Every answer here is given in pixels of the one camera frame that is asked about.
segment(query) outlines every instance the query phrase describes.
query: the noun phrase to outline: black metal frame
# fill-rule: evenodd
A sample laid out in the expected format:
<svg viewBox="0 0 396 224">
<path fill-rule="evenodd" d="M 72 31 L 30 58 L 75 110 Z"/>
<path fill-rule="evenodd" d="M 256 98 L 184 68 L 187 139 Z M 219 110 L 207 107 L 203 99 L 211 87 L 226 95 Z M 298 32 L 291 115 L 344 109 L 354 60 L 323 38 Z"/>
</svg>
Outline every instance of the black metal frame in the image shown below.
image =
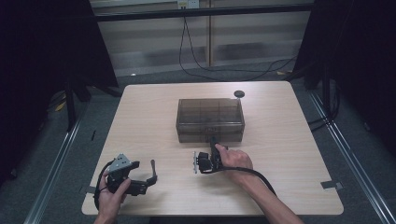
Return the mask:
<svg viewBox="0 0 396 224">
<path fill-rule="evenodd" d="M 277 6 L 263 6 L 263 7 L 208 7 L 208 8 L 192 8 L 192 9 L 184 9 L 184 10 L 176 9 L 176 10 L 144 11 L 144 12 L 129 12 L 129 13 L 103 13 L 95 16 L 76 16 L 76 17 L 59 18 L 58 20 L 137 21 L 137 20 L 164 19 L 164 18 L 310 11 L 313 8 L 313 6 L 314 4 L 312 3 L 312 4 L 277 5 Z"/>
</svg>

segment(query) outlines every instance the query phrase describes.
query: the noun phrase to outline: round black object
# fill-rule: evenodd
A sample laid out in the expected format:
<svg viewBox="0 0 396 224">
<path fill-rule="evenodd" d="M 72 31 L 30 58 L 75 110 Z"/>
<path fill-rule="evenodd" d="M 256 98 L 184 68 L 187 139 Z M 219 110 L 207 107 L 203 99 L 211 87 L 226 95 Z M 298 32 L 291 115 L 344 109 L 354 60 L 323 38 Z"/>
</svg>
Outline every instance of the round black object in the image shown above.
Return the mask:
<svg viewBox="0 0 396 224">
<path fill-rule="evenodd" d="M 235 91 L 233 93 L 234 96 L 236 96 L 237 98 L 242 98 L 245 96 L 245 92 L 244 91 Z"/>
</svg>

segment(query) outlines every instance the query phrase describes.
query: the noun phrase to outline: white panel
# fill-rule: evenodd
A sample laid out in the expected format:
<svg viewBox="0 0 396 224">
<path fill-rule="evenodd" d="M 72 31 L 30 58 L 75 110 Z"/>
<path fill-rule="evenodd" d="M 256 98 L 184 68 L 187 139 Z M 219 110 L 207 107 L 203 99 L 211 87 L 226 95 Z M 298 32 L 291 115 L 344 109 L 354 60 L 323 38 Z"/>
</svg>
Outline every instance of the white panel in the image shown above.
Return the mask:
<svg viewBox="0 0 396 224">
<path fill-rule="evenodd" d="M 309 12 L 213 17 L 213 45 L 302 39 L 308 18 Z"/>
<path fill-rule="evenodd" d="M 187 18 L 195 47 L 206 44 L 206 18 Z M 183 33 L 183 19 L 100 22 L 109 53 L 178 49 Z M 189 48 L 187 32 L 184 46 Z"/>
</svg>

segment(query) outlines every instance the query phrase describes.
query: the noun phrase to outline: left hand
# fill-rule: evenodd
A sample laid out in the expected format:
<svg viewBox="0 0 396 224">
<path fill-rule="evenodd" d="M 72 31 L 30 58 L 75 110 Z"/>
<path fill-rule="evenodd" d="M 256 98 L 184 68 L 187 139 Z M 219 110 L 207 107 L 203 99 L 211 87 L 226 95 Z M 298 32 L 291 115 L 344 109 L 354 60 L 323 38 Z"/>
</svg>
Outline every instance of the left hand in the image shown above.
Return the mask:
<svg viewBox="0 0 396 224">
<path fill-rule="evenodd" d="M 99 194 L 99 214 L 95 220 L 95 223 L 114 223 L 119 213 L 121 204 L 126 198 L 125 191 L 131 185 L 131 179 L 125 179 L 117 191 L 113 194 L 106 187 L 106 177 L 108 171 L 105 171 L 101 177 L 99 189 L 102 191 Z"/>
</svg>

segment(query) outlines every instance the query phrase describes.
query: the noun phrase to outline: right hand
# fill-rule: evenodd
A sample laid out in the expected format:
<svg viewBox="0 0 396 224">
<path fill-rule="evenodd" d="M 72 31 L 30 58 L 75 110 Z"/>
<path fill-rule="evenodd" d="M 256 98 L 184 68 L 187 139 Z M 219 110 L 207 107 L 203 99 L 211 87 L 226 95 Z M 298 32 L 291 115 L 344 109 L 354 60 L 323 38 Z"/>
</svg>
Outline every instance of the right hand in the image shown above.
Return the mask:
<svg viewBox="0 0 396 224">
<path fill-rule="evenodd" d="M 226 147 L 216 144 L 216 149 L 221 156 L 221 162 L 227 167 L 243 167 L 253 169 L 253 162 L 248 154 L 242 150 L 228 150 Z M 225 174 L 236 184 L 243 186 L 248 182 L 248 179 L 256 177 L 247 172 L 241 171 L 226 171 Z"/>
<path fill-rule="evenodd" d="M 131 185 L 131 179 L 125 179 L 115 193 L 108 191 L 106 177 L 108 171 L 105 171 L 101 177 L 99 189 L 102 189 L 99 195 L 99 214 L 95 224 L 115 223 L 121 204 L 125 200 L 125 191 Z"/>
</svg>

